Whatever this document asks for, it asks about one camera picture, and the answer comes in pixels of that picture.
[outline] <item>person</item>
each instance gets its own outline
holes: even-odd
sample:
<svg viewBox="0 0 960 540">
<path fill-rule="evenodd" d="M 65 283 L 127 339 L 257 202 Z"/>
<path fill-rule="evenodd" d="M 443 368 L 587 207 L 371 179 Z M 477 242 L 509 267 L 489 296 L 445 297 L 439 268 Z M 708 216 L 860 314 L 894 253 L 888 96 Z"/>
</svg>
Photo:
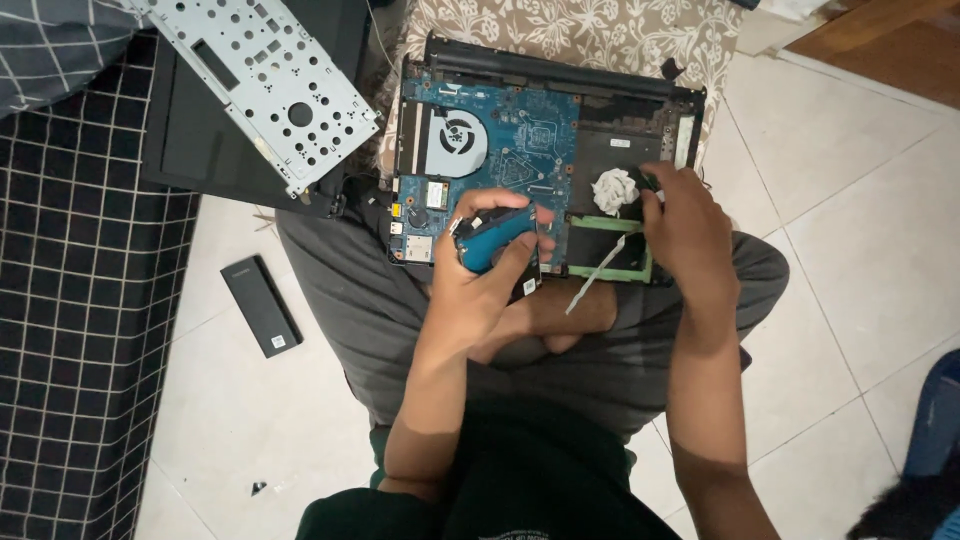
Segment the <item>person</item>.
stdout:
<svg viewBox="0 0 960 540">
<path fill-rule="evenodd" d="M 370 411 L 370 488 L 310 504 L 297 538 L 675 539 L 630 492 L 624 444 L 666 410 L 677 482 L 701 538 L 777 538 L 747 474 L 739 340 L 788 280 L 775 248 L 732 233 L 690 169 L 641 167 L 644 233 L 670 287 L 545 282 L 507 307 L 533 249 L 526 233 L 476 276 L 453 241 L 435 243 L 432 281 L 387 260 L 382 209 L 340 221 L 278 212 L 306 299 Z M 466 192 L 454 211 L 523 208 L 504 188 Z M 552 219 L 540 209 L 538 219 Z M 548 353 L 498 367 L 524 336 Z"/>
</svg>

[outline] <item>laptop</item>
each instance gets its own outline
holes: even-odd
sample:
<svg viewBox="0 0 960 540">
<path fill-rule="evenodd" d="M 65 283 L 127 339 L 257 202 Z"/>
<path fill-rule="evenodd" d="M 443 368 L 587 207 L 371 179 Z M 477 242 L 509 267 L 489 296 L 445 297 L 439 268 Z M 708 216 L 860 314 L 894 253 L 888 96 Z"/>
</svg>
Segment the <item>laptop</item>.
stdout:
<svg viewBox="0 0 960 540">
<path fill-rule="evenodd" d="M 431 266 L 460 196 L 502 186 L 555 213 L 540 225 L 557 242 L 540 264 L 545 277 L 670 283 L 644 240 L 640 200 L 610 216 L 594 203 L 592 186 L 619 168 L 637 188 L 656 190 L 642 163 L 692 167 L 706 97 L 672 81 L 431 34 L 424 60 L 402 65 L 390 261 Z M 621 236 L 622 249 L 604 264 Z"/>
</svg>

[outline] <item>floral pattern fabric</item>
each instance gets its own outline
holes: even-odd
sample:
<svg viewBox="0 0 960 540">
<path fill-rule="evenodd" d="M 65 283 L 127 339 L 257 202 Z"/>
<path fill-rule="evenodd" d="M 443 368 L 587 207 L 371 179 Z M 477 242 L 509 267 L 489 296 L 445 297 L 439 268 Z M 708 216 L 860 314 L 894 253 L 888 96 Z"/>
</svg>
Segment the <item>floral pattern fabric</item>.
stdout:
<svg viewBox="0 0 960 540">
<path fill-rule="evenodd" d="M 728 0 L 410 0 L 396 65 L 421 59 L 427 35 L 574 65 L 661 77 L 674 58 L 685 71 L 677 84 L 707 89 L 698 160 L 713 123 L 742 8 Z M 380 143 L 381 170 L 393 170 L 396 73 L 388 80 L 394 106 Z"/>
</svg>

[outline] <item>right hand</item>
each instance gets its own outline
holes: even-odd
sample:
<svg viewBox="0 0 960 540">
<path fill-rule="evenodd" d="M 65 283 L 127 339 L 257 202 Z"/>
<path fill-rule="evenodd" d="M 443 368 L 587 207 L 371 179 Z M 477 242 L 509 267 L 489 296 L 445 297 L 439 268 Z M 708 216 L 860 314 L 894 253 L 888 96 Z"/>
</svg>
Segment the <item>right hand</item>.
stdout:
<svg viewBox="0 0 960 540">
<path fill-rule="evenodd" d="M 670 161 L 646 163 L 663 190 L 664 204 L 649 189 L 643 199 L 643 233 L 654 260 L 677 282 L 687 302 L 736 305 L 740 283 L 733 270 L 732 224 L 690 168 Z"/>
</svg>

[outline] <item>black grid mat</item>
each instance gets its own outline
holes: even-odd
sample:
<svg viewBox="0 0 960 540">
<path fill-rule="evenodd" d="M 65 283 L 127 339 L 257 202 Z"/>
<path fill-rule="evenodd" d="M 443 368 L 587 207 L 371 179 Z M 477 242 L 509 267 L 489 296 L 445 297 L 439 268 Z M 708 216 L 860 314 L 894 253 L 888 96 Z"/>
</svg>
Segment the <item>black grid mat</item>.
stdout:
<svg viewBox="0 0 960 540">
<path fill-rule="evenodd" d="M 132 538 L 200 201 L 138 179 L 155 53 L 0 120 L 3 538 Z"/>
</svg>

